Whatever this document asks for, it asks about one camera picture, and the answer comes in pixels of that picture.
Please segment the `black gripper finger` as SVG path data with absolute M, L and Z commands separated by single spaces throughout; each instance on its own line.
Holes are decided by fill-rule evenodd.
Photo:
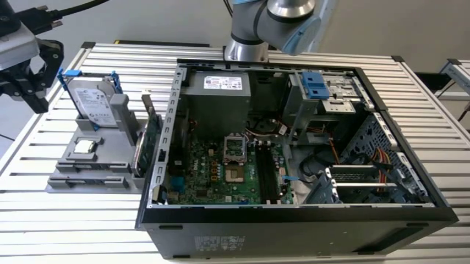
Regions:
M 1 95 L 8 95 L 14 101 L 22 101 L 26 95 L 26 84 L 22 71 L 1 72 Z
M 53 84 L 64 60 L 62 43 L 54 40 L 38 40 L 38 50 L 44 64 L 36 74 L 26 67 L 22 99 L 34 113 L 45 113 L 48 112 L 45 92 Z

